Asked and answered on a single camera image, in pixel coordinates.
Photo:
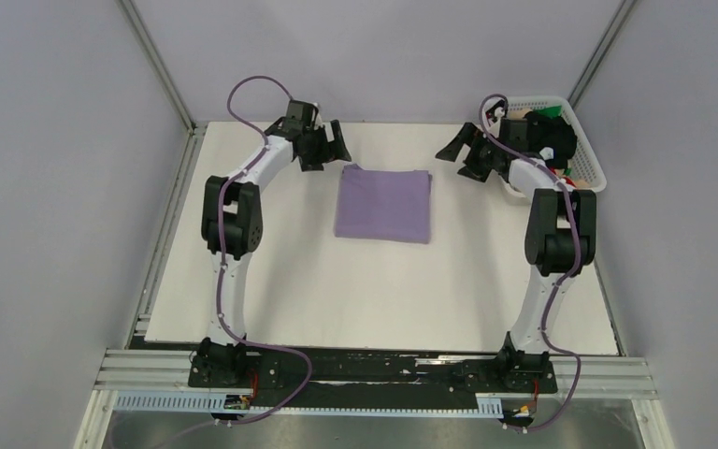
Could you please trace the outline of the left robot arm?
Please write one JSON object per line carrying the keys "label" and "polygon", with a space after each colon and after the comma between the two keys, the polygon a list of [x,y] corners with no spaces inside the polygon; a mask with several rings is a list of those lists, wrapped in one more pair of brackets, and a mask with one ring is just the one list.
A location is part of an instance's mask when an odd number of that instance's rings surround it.
{"label": "left robot arm", "polygon": [[249,263],[264,235],[262,192],[293,162],[307,172],[352,159],[339,121],[324,123],[316,103],[290,101],[261,136],[238,168],[205,183],[200,232],[212,256],[215,298],[192,372],[216,385],[237,386],[249,374],[244,304]]}

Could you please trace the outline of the purple t shirt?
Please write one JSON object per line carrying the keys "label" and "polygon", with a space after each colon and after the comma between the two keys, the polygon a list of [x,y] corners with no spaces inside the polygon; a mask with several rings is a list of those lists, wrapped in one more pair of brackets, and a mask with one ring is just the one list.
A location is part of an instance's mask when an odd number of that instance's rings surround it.
{"label": "purple t shirt", "polygon": [[334,233],[339,238],[427,244],[431,241],[432,175],[353,164],[342,169]]}

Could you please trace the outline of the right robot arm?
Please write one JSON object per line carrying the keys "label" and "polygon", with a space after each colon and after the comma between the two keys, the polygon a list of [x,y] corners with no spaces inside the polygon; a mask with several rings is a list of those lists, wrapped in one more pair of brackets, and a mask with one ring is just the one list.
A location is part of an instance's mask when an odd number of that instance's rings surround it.
{"label": "right robot arm", "polygon": [[540,157],[517,152],[482,126],[464,123],[439,152],[454,162],[469,153],[459,175],[486,181],[499,173],[530,202],[524,256],[531,271],[521,311],[482,376],[509,390],[546,379],[550,370],[551,314],[575,277],[596,254],[596,194],[561,180]]}

